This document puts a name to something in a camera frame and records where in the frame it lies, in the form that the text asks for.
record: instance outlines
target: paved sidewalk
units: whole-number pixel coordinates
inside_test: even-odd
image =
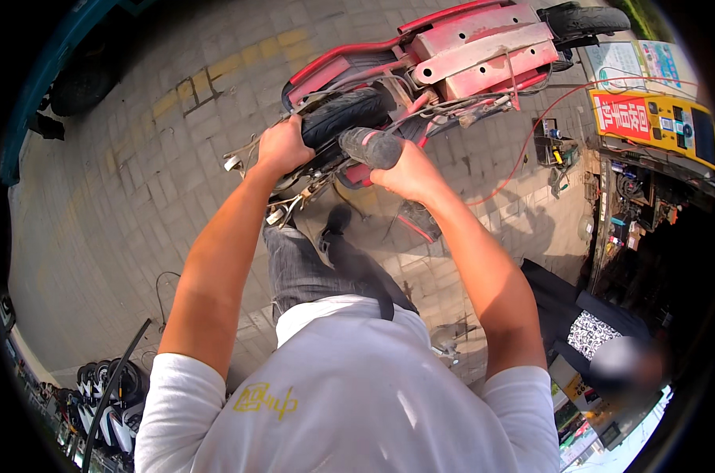
[[[534,2],[537,7],[544,3]],[[246,144],[282,112],[283,84],[307,62],[344,43],[395,36],[396,26],[456,5],[455,0],[237,0],[159,2],[122,81],[90,113],[65,120],[66,141],[30,135],[22,181],[12,189],[11,295],[17,327],[41,364],[71,386],[82,364],[123,353],[146,318],[154,323],[134,359],[154,350],[161,325],[155,279],[181,272],[192,242],[239,184],[220,156]],[[554,84],[580,84],[579,67]],[[523,99],[523,110],[431,139],[426,150],[466,199],[489,195],[510,174],[531,120],[567,89]],[[573,94],[550,114],[573,138],[593,134],[587,95]],[[472,208],[517,260],[531,258],[574,281],[587,244],[578,220],[589,211],[581,166],[556,201],[549,170],[531,158],[513,180]],[[347,237],[411,290],[429,329],[466,319],[477,324],[444,242],[425,244],[389,223],[399,200],[376,186],[343,190],[371,217]],[[310,235],[338,202],[331,191],[297,215]],[[160,280],[168,312],[176,279]],[[267,254],[255,251],[245,284],[230,384],[273,351]],[[479,328],[460,344],[452,370],[465,382],[485,372]],[[145,364],[150,357],[145,357]]]

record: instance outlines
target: black shoe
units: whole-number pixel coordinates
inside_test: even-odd
[[[325,228],[318,234],[317,248],[325,253],[328,243],[323,240],[327,234],[343,235],[344,230],[350,225],[352,220],[352,209],[346,203],[340,203],[329,212],[329,218],[325,222]]]

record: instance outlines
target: black grip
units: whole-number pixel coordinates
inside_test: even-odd
[[[339,135],[339,147],[371,169],[391,169],[400,160],[402,145],[396,136],[372,128],[352,128]]]

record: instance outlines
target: hand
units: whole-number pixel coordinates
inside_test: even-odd
[[[397,164],[387,170],[372,170],[370,180],[409,201],[427,205],[430,197],[438,191],[448,190],[449,185],[425,151],[411,141],[400,141],[402,154]]]
[[[302,141],[302,117],[295,114],[263,132],[257,166],[279,178],[314,157],[315,150]]]

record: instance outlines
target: gray jeans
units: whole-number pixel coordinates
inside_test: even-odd
[[[326,257],[333,268],[323,263],[310,240],[297,229],[271,225],[263,229],[263,240],[269,255],[274,324],[297,304],[344,294],[377,299],[382,317],[385,310],[394,313],[391,304],[418,312],[394,279],[342,235],[325,236],[329,244]]]

